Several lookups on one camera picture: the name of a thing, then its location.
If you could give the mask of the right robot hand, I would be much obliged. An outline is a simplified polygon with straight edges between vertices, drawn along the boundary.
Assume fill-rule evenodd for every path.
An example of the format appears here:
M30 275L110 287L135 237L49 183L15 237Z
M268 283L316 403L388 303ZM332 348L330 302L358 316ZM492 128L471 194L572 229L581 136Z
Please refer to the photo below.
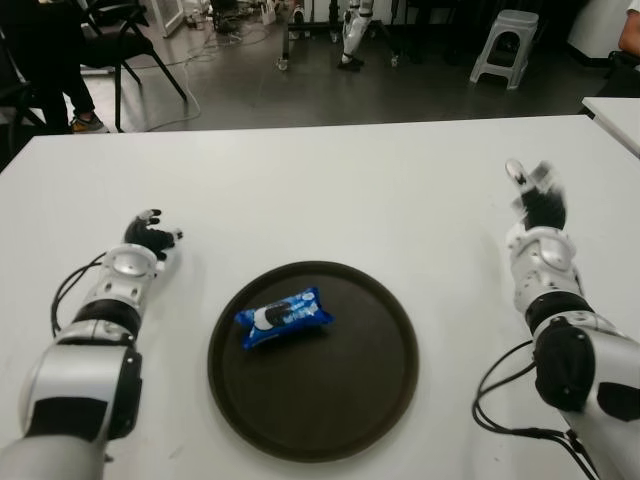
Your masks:
M518 192L511 206L524 230L537 227L563 230L566 223L564 188L554 167L542 161L527 171L518 160L509 159L505 170Z

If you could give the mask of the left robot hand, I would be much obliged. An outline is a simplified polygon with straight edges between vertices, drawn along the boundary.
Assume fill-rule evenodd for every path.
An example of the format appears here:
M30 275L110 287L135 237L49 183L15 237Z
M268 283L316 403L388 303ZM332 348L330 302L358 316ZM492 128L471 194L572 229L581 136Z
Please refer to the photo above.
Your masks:
M155 228L160 223L161 214L160 209L148 209L136 215L125 230L123 242L145 247L158 261L165 261L166 251L183 239L183 232L181 229L167 231Z

